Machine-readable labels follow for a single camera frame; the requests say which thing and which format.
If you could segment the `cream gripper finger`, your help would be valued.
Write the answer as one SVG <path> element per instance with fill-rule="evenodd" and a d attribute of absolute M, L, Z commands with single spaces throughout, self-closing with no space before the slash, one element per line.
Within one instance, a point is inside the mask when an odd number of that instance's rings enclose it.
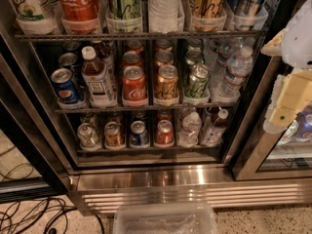
<path fill-rule="evenodd" d="M 283 55 L 283 43 L 286 29 L 283 28 L 271 40 L 263 45 L 260 52 L 269 57 L 281 57 Z"/>

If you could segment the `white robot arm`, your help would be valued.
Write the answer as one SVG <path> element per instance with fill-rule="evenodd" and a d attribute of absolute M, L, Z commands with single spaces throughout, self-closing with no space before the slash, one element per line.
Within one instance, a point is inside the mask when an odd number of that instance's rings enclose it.
<path fill-rule="evenodd" d="M 312 101 L 312 0 L 303 3 L 261 52 L 292 67 L 290 74 L 277 76 L 263 123 L 265 132 L 278 134 Z"/>

